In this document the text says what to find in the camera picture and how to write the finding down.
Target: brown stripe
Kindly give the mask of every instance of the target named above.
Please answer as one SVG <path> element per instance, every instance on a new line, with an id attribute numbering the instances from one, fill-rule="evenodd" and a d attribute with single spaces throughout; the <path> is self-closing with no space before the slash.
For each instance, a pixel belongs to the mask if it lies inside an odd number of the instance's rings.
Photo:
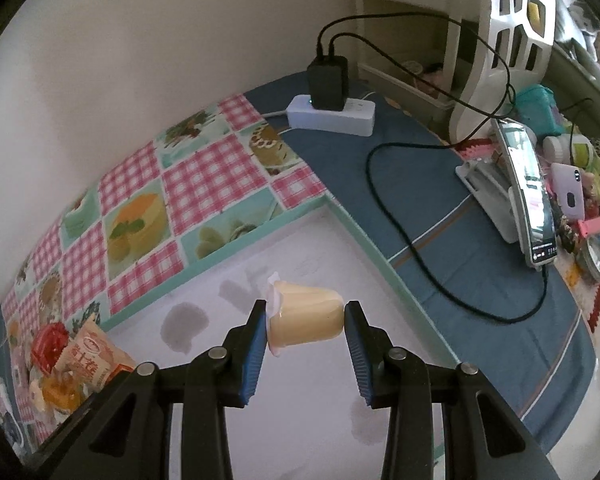
<path id="1" fill-rule="evenodd" d="M 462 216 L 464 216 L 464 213 L 466 213 L 474 204 L 475 204 L 475 202 L 473 200 L 467 200 L 451 216 L 446 218 L 444 222 L 437 225 L 435 227 L 435 229 L 433 229 L 433 231 L 428 233 L 427 236 L 425 236 L 421 240 L 417 241 L 416 242 L 416 250 L 419 251 L 422 248 L 426 247 L 428 244 L 430 244 L 440 234 L 442 234 L 448 227 L 453 225 L 454 222 L 456 222 L 458 219 L 462 218 Z M 413 254 L 411 253 L 411 250 L 407 248 L 404 255 L 399 260 L 395 260 L 394 263 L 392 263 L 392 266 L 394 267 L 394 269 L 397 269 L 403 263 L 408 262 L 412 257 L 413 257 Z"/>
<path id="2" fill-rule="evenodd" d="M 536 389 L 531 394 L 531 397 L 529 397 L 527 399 L 527 401 L 524 404 L 524 406 L 522 407 L 522 409 L 519 410 L 519 412 L 518 412 L 519 417 L 522 416 L 526 412 L 528 407 L 531 406 L 531 404 L 534 402 L 534 400 L 536 400 L 536 397 L 540 394 L 540 392 L 544 388 L 545 384 L 547 384 L 549 377 L 551 377 L 551 374 L 554 373 L 555 367 L 557 367 L 558 362 L 560 361 L 560 357 L 562 357 L 562 354 L 564 353 L 565 348 L 567 348 L 567 342 L 569 341 L 569 336 L 571 335 L 571 332 L 573 331 L 576 323 L 579 322 L 581 315 L 582 314 L 580 313 L 580 309 L 578 308 L 578 313 L 576 314 L 576 317 L 573 320 L 573 323 L 571 323 L 571 326 L 567 330 L 567 335 L 564 338 L 564 341 L 562 342 L 562 347 L 560 348 L 560 351 L 558 352 L 557 356 L 555 357 L 554 363 L 551 365 L 551 368 L 549 368 L 549 371 L 544 376 L 544 379 L 538 383 L 538 386 L 536 386 Z"/>

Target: white stripe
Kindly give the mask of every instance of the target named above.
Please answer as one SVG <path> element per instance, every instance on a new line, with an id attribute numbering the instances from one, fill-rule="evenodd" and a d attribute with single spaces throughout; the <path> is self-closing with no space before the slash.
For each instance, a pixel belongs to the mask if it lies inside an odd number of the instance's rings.
<path id="1" fill-rule="evenodd" d="M 455 208 L 453 208 L 451 211 L 449 211 L 446 215 L 444 215 L 440 220 L 438 220 L 435 224 L 433 224 L 429 229 L 427 229 L 426 231 L 424 231 L 420 236 L 418 236 L 413 243 L 416 244 L 417 242 L 419 242 L 423 237 L 425 237 L 426 235 L 428 235 L 430 232 L 433 231 L 433 229 L 435 229 L 436 227 L 438 227 L 440 224 L 442 224 L 442 222 L 444 222 L 447 218 L 449 218 L 453 213 L 455 213 L 458 208 L 465 203 L 469 197 L 471 195 L 467 195 L 462 199 L 462 202 L 460 202 Z M 408 249 L 408 247 L 403 247 L 400 251 L 398 251 L 397 253 L 395 253 L 391 258 L 389 258 L 389 262 L 391 260 L 393 260 L 394 258 L 400 256 L 404 251 L 406 251 Z"/>
<path id="2" fill-rule="evenodd" d="M 576 333 L 576 330 L 578 329 L 578 327 L 580 325 L 580 319 L 581 318 L 582 318 L 582 316 L 580 314 L 578 314 L 578 322 L 576 323 L 576 326 L 574 326 L 573 330 L 571 331 L 571 334 L 569 336 L 567 344 L 564 346 L 564 351 L 562 352 L 562 355 L 560 356 L 560 360 L 558 361 L 558 364 L 555 365 L 554 371 L 551 373 L 551 375 L 549 376 L 547 382 L 542 387 L 542 390 L 540 390 L 540 393 L 536 397 L 536 400 L 534 400 L 534 402 L 531 403 L 531 406 L 529 406 L 528 409 L 526 410 L 526 412 L 523 413 L 523 415 L 520 417 L 520 420 L 525 420 L 525 417 L 534 408 L 534 406 L 536 405 L 536 402 L 538 402 L 538 400 L 540 399 L 540 397 L 542 397 L 542 394 L 544 394 L 544 391 L 546 390 L 547 386 L 549 386 L 549 383 L 551 382 L 551 379 L 554 378 L 555 373 L 558 371 L 558 368 L 560 368 L 560 364 L 562 363 L 562 360 L 564 359 L 564 356 L 567 354 L 567 350 L 569 349 L 569 345 L 571 344 L 571 339 L 573 339 L 573 335 Z"/>

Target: teal container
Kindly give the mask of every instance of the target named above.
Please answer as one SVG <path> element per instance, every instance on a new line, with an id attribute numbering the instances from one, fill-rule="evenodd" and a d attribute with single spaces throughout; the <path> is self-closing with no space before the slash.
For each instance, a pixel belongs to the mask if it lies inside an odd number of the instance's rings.
<path id="1" fill-rule="evenodd" d="M 538 141 L 566 133 L 554 93 L 542 85 L 531 85 L 516 95 L 516 115 L 534 131 Z"/>

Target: gray spot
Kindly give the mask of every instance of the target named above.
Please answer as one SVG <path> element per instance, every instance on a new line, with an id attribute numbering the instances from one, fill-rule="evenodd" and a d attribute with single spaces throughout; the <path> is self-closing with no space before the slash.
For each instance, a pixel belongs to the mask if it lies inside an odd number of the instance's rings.
<path id="1" fill-rule="evenodd" d="M 251 313 L 256 300 L 264 298 L 264 283 L 266 282 L 266 276 L 269 274 L 270 272 L 267 272 L 266 268 L 255 269 L 253 271 L 247 270 L 246 275 L 249 288 L 231 280 L 224 280 L 220 284 L 218 296 L 231 303 L 241 313 L 248 315 Z"/>
<path id="2" fill-rule="evenodd" d="M 358 442 L 372 446 L 386 441 L 389 430 L 389 410 L 372 410 L 365 399 L 358 397 L 350 410 L 351 434 Z"/>
<path id="3" fill-rule="evenodd" d="M 299 465 L 298 467 L 293 468 L 290 471 L 287 471 L 286 473 L 282 473 L 282 475 L 280 475 L 278 477 L 278 480 L 293 480 L 293 478 L 298 476 L 298 473 L 301 472 L 302 469 L 304 469 L 305 467 L 306 467 L 306 464 L 302 464 L 302 465 Z"/>
<path id="4" fill-rule="evenodd" d="M 204 311 L 192 303 L 175 305 L 164 318 L 160 338 L 174 352 L 188 354 L 191 340 L 209 326 Z"/>

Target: bedding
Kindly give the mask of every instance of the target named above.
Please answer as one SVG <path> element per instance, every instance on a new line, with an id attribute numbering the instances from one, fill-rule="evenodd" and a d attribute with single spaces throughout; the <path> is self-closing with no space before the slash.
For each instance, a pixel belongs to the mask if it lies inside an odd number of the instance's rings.
<path id="1" fill-rule="evenodd" d="M 352 84 L 354 97 L 368 89 Z M 592 377 L 593 346 L 568 288 L 550 270 L 547 299 L 524 323 L 499 326 L 442 298 L 369 195 L 366 153 L 387 140 L 438 142 L 376 94 L 371 137 L 289 131 L 282 110 L 307 91 L 304 73 L 211 105 L 168 128 L 69 205 L 31 251 L 0 306 L 0 376 L 31 452 L 57 422 L 28 393 L 30 342 L 48 322 L 76 332 L 90 315 L 111 329 L 216 262 L 213 254 L 328 194 L 389 261 L 461 360 L 477 364 L 549 451 Z M 451 150 L 379 155 L 374 179 L 434 273 L 466 301 L 505 316 L 541 292 L 455 177 Z"/>

